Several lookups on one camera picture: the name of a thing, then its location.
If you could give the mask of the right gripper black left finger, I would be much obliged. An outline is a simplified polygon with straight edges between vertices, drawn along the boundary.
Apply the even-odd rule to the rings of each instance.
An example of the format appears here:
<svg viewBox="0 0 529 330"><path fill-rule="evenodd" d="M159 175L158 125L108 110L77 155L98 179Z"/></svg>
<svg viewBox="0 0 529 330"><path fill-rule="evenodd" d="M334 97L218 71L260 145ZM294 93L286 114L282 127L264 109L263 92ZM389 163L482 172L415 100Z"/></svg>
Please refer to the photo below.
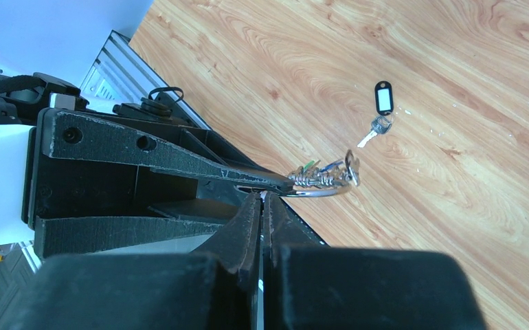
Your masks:
<svg viewBox="0 0 529 330"><path fill-rule="evenodd" d="M194 251L45 261L4 329L255 329L262 200Z"/></svg>

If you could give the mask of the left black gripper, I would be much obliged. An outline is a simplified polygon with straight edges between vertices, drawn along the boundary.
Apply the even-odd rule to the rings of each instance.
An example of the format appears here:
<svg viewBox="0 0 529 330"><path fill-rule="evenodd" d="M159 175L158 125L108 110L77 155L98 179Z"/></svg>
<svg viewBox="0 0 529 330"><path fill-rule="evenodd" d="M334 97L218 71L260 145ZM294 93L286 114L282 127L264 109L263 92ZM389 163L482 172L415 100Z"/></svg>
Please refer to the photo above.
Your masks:
<svg viewBox="0 0 529 330"><path fill-rule="evenodd" d="M177 217L110 217L108 165L143 166L161 174L218 180L278 194L293 190L217 132L65 109L37 117L32 175L25 200L40 259L86 254L213 234L227 221Z"/></svg>

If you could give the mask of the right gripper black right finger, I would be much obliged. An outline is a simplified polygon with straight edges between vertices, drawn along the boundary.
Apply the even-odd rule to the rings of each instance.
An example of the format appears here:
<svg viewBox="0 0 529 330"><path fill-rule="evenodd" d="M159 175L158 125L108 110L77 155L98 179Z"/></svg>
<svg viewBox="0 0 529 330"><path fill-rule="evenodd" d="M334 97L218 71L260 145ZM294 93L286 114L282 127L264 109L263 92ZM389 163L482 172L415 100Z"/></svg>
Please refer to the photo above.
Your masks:
<svg viewBox="0 0 529 330"><path fill-rule="evenodd" d="M451 256L323 245L276 194L261 199L265 329L486 328Z"/></svg>

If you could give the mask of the keyring with key bunch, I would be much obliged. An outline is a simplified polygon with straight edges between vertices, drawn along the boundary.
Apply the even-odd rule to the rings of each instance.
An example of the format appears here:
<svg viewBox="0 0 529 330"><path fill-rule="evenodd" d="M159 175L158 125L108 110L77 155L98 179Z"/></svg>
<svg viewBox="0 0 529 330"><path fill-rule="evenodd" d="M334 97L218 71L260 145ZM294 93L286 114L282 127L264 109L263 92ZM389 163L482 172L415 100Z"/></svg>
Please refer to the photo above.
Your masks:
<svg viewBox="0 0 529 330"><path fill-rule="evenodd" d="M342 159L325 166L319 161L311 161L288 174L294 190L286 197L331 197L349 192L360 184L359 159L351 149Z"/></svg>

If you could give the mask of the key with black tag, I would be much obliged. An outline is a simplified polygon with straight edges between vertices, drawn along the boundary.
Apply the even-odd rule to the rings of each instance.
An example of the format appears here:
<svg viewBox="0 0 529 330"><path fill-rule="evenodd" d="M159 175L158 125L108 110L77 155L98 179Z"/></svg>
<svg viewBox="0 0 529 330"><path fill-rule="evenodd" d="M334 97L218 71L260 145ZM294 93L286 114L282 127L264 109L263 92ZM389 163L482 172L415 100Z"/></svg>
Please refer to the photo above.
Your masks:
<svg viewBox="0 0 529 330"><path fill-rule="evenodd" d="M357 147L360 149L364 148L372 138L386 134L392 126L392 120L388 118L394 110L391 83L385 80L378 82L374 88L374 96L378 116L371 121L369 132L358 143Z"/></svg>

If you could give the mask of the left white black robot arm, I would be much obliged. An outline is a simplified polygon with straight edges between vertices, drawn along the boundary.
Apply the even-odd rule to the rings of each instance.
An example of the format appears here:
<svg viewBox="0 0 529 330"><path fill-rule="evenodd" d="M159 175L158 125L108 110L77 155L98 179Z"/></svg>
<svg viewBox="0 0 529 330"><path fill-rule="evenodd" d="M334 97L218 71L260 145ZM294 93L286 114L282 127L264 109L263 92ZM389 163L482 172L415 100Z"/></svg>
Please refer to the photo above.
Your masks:
<svg viewBox="0 0 529 330"><path fill-rule="evenodd" d="M0 70L0 245L30 241L43 259L212 234L250 190L292 191L123 57L109 71L135 95L101 110L63 79Z"/></svg>

